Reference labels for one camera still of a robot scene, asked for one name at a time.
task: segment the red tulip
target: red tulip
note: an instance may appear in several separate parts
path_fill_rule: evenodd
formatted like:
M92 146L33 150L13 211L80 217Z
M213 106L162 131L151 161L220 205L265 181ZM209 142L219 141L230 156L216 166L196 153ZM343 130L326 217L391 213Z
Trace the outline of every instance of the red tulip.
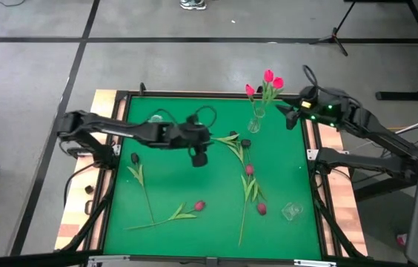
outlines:
M273 81L273 86L275 87L275 89L283 88L283 79L280 77L276 77Z
M271 71L271 70L266 70L266 71L265 71L265 73L264 73L264 75L263 75L263 79L264 79L266 82L271 82L271 81L273 81L273 71Z
M245 92L248 96L252 96L255 93L255 90L251 87L251 85L246 85Z
M200 201L196 202L196 204L194 204L194 210L196 210L196 211L202 211L202 209L204 208L204 206L206 206L206 202L200 200Z
M252 175L253 174L253 165L252 164L248 164L247 166L245 166L245 173L247 175Z
M256 206L257 211L259 211L260 215L267 214L267 206L263 203L260 203Z

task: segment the gray floor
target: gray floor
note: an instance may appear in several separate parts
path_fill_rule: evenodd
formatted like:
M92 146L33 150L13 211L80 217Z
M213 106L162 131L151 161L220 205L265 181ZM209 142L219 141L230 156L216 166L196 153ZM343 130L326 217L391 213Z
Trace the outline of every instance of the gray floor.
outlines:
M27 0L19 7L0 5L0 36L79 37L92 2ZM348 9L341 0L218 0L208 4L205 12L188 12L178 7L177 0L101 1L90 35L314 38L328 34ZM358 4L339 35L418 38L418 27L404 4ZM76 49L77 44L0 44L0 255L7 253ZM296 93L308 84L301 70L307 64L322 85L346 90L385 125L417 122L418 102L378 102L374 92L418 89L418 45L352 44L346 49L349 57L334 45L88 44L67 109L88 110L95 89L136 89L140 82L149 90L242 92L246 83L258 84L266 68L283 76L287 91ZM418 131L405 136L418 140ZM343 141L347 149L364 142L345 134ZM75 164L59 149L54 152L24 244L25 254L53 249L65 179ZM355 152L380 154L371 145ZM393 236L408 229L413 192L411 188L359 204L371 256L405 261Z

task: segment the wooden border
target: wooden border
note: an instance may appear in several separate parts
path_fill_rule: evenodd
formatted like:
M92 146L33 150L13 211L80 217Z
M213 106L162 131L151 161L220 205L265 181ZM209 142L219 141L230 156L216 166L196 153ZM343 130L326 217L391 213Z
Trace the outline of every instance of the wooden border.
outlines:
M116 90L97 90L94 96L92 108L90 112L97 113L100 116L111 117L113 103L115 102ZM117 118L122 119L123 107L125 106L125 101L122 100L119 106L119 112ZM314 141L314 133L311 122L307 122L308 136L310 141L310 146L312 148L316 147ZM341 135L336 132L336 129L320 125L319 132L321 135L322 144L325 147L335 148L337 150L342 150L342 140ZM101 142L105 143L106 134L95 133L94 136ZM92 162L92 157L79 158L76 164L76 170L90 164ZM338 168L340 171L343 171L347 174L347 168ZM58 237L56 240L55 248L62 248L66 246L72 237L77 234L79 229L84 225L88 215L84 212L85 203L88 200L93 199L93 195L87 195L84 191L84 188L87 185L96 186L97 176L99 175L99 170L96 168L90 168L82 174L74 177L73 181L70 184L69 195L67 198L67 204L64 209L61 226L59 228ZM105 174L105 179L110 178L110 172L108 171ZM364 235L362 233L362 228L360 225L360 218L357 212L356 199L354 198L354 191L352 189L351 181L344 177L344 175L339 174L333 171L328 175L328 182L331 188L331 198L334 206L334 213L336 216L336 221L338 222L341 229L344 231L348 239L356 246L364 255L367 255L367 248L365 246ZM108 182L104 182L104 187L102 189L102 195L106 192ZM319 190L321 197L324 197L322 188ZM97 248L97 237L100 233L100 225L102 224L102 216L97 220L96 227L94 227L94 235L90 244L91 249ZM326 247L329 255L334 255L334 246L332 243L331 231L328 224L323 219L323 229L325 230L325 239Z

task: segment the green mat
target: green mat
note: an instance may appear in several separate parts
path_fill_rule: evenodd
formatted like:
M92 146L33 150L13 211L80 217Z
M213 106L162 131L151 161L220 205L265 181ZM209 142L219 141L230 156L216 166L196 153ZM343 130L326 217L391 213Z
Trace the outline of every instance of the green mat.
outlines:
M238 257L265 259L320 260L319 238L308 182L301 127L287 131L282 114L274 105L267 109L259 133L247 130L253 116L246 99L136 98L130 103L129 122L143 122L158 108L170 111L184 122L197 108L210 105L217 120L210 132L214 137L237 131L252 141L251 162L266 196L267 214L261 216L256 203L249 202L245 230L239 246L244 207L242 167L236 156L220 142L208 148L208 164L191 165L187 150L163 151L126 139L113 197L104 254L139 254L180 257ZM160 113L165 121L170 118ZM210 111L200 113L208 124ZM174 220L154 227L124 230L151 223L141 185L127 169L130 154L140 156L145 186L156 222L166 220L186 202L186 211L204 200L196 219ZM291 222L281 210L289 202L302 205L303 212Z

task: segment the flower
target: flower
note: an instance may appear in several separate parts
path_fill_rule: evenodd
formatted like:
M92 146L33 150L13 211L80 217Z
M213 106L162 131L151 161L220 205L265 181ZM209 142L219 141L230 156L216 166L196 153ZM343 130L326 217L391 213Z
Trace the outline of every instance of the flower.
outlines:
M234 136L236 135L237 132L236 131L230 131L229 136Z
M243 148L249 148L252 142L249 139L243 139L241 142Z
M206 202L200 200L194 204L194 210L195 211L202 211L202 209L206 206Z
M264 203L260 203L256 206L256 210L259 211L260 215L267 214L267 206Z
M247 166L245 166L245 173L247 175L252 175L253 174L253 165L252 164L247 164Z
M266 82L271 82L273 81L273 71L271 70L266 70L265 73L263 74L263 79Z
M246 85L245 92L248 96L252 96L255 93L255 90L251 87L251 85Z
M282 89L283 88L283 79L280 77L276 77L273 81L273 86L275 89Z
M137 153L132 153L131 155L132 163L137 165L140 162L140 158L138 157Z

